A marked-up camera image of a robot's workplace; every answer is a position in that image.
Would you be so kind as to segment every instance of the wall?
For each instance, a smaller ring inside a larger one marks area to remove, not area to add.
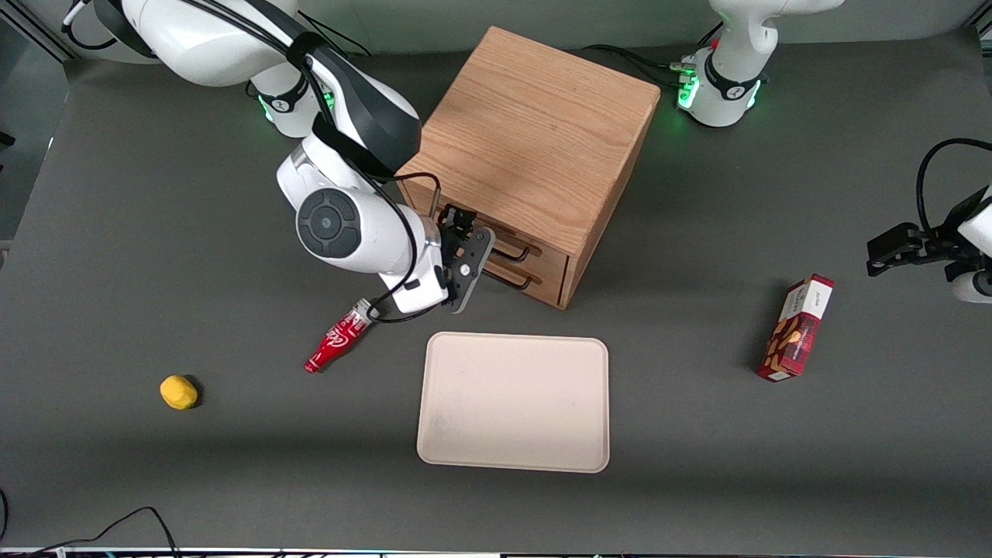
[[[70,0],[22,0],[52,29]],[[889,41],[928,37],[960,26],[982,0],[847,0],[840,8],[779,22],[787,43]],[[560,48],[623,47],[696,41],[717,21],[705,0],[301,0],[301,8],[376,53],[470,50],[489,25]],[[106,37],[92,10],[76,34]],[[134,61],[123,47],[104,55]]]

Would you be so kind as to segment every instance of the table surface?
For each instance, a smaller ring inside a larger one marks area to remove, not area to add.
[[[429,114],[464,60],[360,65]],[[481,281],[465,314],[377,328],[314,376],[321,333],[382,287],[299,245],[274,180],[296,142],[237,87],[68,73],[0,272],[7,544],[92,536],[151,504],[184,546],[992,553],[992,312],[955,302],[939,266],[864,270],[866,240],[916,220],[927,149],[992,137],[973,34],[783,46],[726,130],[667,94],[569,310]],[[984,152],[942,153],[933,219],[990,173]],[[805,376],[773,385],[753,370],[785,289],[812,272],[837,281],[817,346]],[[603,340],[609,467],[421,462],[439,331]],[[198,376],[201,408],[162,402],[173,373]],[[104,542],[164,544],[149,518]]]

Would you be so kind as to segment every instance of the drawer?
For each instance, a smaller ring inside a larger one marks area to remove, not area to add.
[[[406,184],[402,190],[411,207],[420,214],[431,208],[432,193],[427,188],[420,184]],[[442,209],[448,203],[457,205],[442,197],[437,206]],[[524,293],[557,306],[568,257],[541,242],[520,237],[484,214],[480,214],[476,222],[496,233],[496,245],[486,263],[486,271],[512,285],[527,285],[522,289]]]

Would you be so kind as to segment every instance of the green led light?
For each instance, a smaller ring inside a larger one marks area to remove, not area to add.
[[[748,108],[754,106],[754,101],[757,99],[758,89],[760,88],[761,88],[761,80],[758,79],[758,82],[754,84],[754,91],[751,92],[751,100],[747,101]]]
[[[695,100],[695,94],[699,91],[699,78],[693,77],[689,83],[682,86],[682,92],[679,93],[679,106],[684,109],[689,109],[692,106],[692,102]]]
[[[262,110],[265,111],[265,119],[272,122],[272,114],[269,114],[269,107],[265,105],[265,101],[262,100],[262,95],[258,96],[258,102],[262,105]]]

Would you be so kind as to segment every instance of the drawer handle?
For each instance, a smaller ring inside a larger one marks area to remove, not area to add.
[[[499,275],[496,275],[495,273],[493,273],[491,271],[488,271],[488,270],[483,269],[482,270],[482,273],[484,273],[486,275],[486,277],[491,277],[491,278],[499,281],[500,283],[503,283],[507,287],[510,287],[511,289],[514,289],[514,290],[517,290],[517,291],[526,290],[528,287],[531,286],[531,281],[533,281],[532,278],[528,277],[527,278],[527,281],[524,281],[523,283],[521,283],[520,285],[518,285],[518,284],[514,283],[513,281],[508,281],[506,279],[503,279],[502,277],[500,277]]]
[[[508,259],[508,260],[510,260],[512,262],[520,263],[520,262],[524,261],[525,259],[527,259],[527,256],[531,254],[531,247],[530,246],[525,246],[524,247],[524,251],[523,252],[520,252],[520,255],[517,256],[517,257],[511,256],[510,254],[504,252],[503,250],[498,250],[496,248],[493,248],[493,252],[492,253],[496,254],[497,256],[499,256],[499,257],[501,257],[503,259]]]

